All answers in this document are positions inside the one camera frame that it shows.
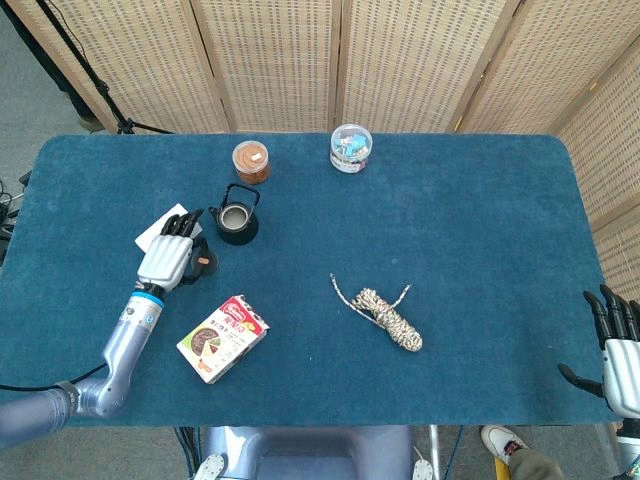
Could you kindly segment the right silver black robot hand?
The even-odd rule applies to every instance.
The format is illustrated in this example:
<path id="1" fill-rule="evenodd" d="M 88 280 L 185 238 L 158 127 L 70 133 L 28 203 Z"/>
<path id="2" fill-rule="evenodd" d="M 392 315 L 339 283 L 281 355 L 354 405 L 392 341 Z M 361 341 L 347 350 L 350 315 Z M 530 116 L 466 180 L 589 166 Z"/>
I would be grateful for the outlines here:
<path id="1" fill-rule="evenodd" d="M 627 301 L 606 284 L 600 285 L 605 300 L 584 291 L 594 320 L 603 362 L 602 380 L 580 377 L 566 364 L 558 364 L 562 377 L 575 388 L 606 401 L 624 419 L 639 419 L 639 303 Z"/>

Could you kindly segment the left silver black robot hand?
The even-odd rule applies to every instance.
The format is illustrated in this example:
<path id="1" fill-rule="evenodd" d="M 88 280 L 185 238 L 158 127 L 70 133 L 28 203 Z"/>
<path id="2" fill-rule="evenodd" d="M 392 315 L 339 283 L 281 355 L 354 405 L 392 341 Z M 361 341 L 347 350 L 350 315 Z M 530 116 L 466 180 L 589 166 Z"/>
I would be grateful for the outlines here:
<path id="1" fill-rule="evenodd" d="M 159 224 L 137 271 L 135 288 L 161 298 L 182 285 L 192 285 L 215 270 L 217 260 L 206 238 L 193 236 L 203 209 L 175 212 Z"/>

